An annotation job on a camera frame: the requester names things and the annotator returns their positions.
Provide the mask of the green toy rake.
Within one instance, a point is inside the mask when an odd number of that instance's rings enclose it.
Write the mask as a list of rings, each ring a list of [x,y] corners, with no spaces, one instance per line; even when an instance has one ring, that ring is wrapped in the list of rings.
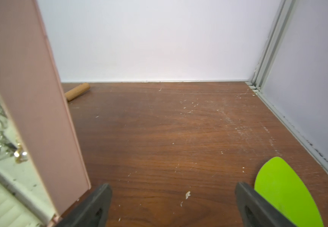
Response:
[[[88,83],[83,83],[69,90],[68,92],[65,93],[65,98],[67,102],[70,102],[73,99],[82,95],[83,93],[87,92],[90,89],[90,87],[91,86]]]

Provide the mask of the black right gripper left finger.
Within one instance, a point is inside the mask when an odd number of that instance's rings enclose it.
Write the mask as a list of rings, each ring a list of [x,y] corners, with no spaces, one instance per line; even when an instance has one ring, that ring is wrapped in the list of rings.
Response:
[[[105,227],[111,205],[112,189],[109,184],[99,186],[74,208],[57,227]]]

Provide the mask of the pink jewelry box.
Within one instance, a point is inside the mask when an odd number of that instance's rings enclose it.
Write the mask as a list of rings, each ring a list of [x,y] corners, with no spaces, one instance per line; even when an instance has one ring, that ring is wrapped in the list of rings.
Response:
[[[0,100],[61,218],[91,183],[36,1],[0,1]]]

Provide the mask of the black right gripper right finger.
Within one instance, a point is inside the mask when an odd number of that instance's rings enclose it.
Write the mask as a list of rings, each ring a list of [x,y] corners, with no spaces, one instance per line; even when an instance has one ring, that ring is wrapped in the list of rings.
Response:
[[[235,188],[237,207],[245,227],[293,227],[267,200],[245,182]]]

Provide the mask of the green leaf toy trowel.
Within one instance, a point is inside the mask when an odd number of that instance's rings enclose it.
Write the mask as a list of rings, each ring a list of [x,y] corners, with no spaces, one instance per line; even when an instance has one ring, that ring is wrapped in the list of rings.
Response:
[[[295,226],[324,226],[311,193],[282,158],[271,158],[261,167],[256,176],[255,191]]]

